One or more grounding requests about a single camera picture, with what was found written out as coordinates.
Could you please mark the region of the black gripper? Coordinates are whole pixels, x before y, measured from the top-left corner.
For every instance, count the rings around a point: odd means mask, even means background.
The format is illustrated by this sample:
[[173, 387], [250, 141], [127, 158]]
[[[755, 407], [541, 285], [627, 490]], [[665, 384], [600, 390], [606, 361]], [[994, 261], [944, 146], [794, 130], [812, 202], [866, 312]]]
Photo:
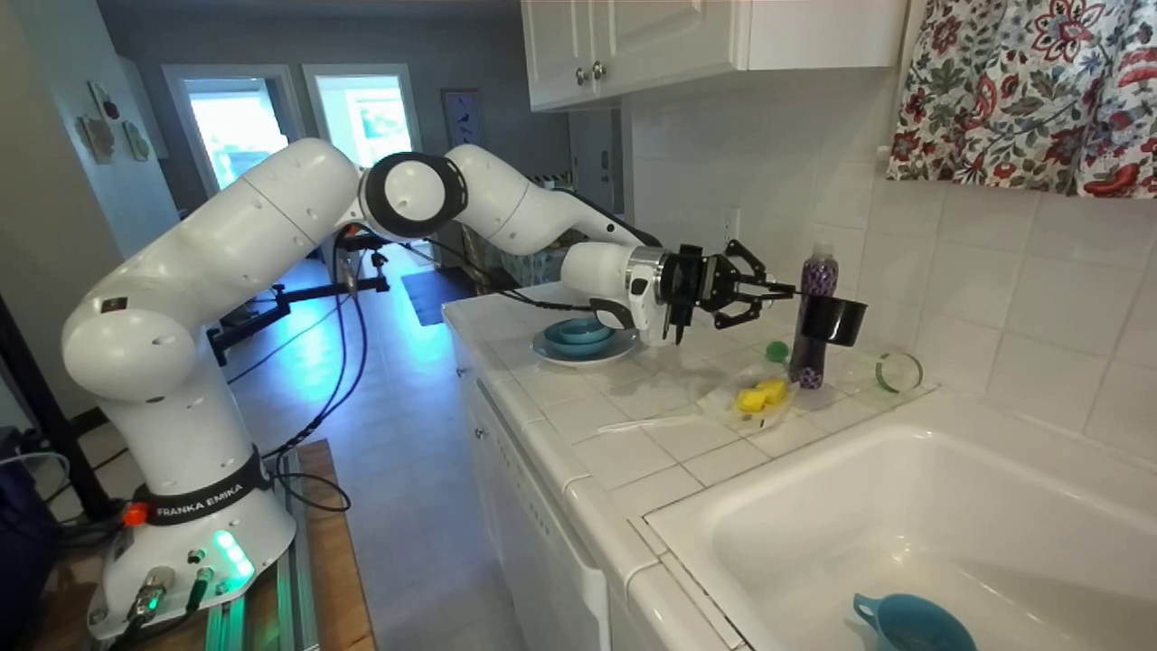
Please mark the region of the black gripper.
[[665, 324], [682, 332], [694, 312], [709, 312], [715, 328], [750, 323], [774, 296], [762, 261], [730, 238], [720, 254], [678, 247], [661, 258], [656, 302]]

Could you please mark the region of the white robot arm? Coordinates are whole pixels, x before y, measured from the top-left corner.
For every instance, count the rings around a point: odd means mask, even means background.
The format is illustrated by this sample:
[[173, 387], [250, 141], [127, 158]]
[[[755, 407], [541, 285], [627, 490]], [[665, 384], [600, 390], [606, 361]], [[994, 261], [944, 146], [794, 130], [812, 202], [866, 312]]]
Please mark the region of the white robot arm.
[[109, 270], [61, 324], [73, 384], [142, 470], [89, 593], [97, 645], [245, 595], [295, 537], [273, 457], [253, 446], [225, 381], [233, 335], [221, 319], [345, 229], [426, 238], [444, 223], [512, 258], [560, 247], [560, 283], [580, 308], [650, 344], [694, 314], [750, 323], [784, 291], [743, 247], [668, 248], [482, 146], [372, 167], [318, 137], [284, 146]]

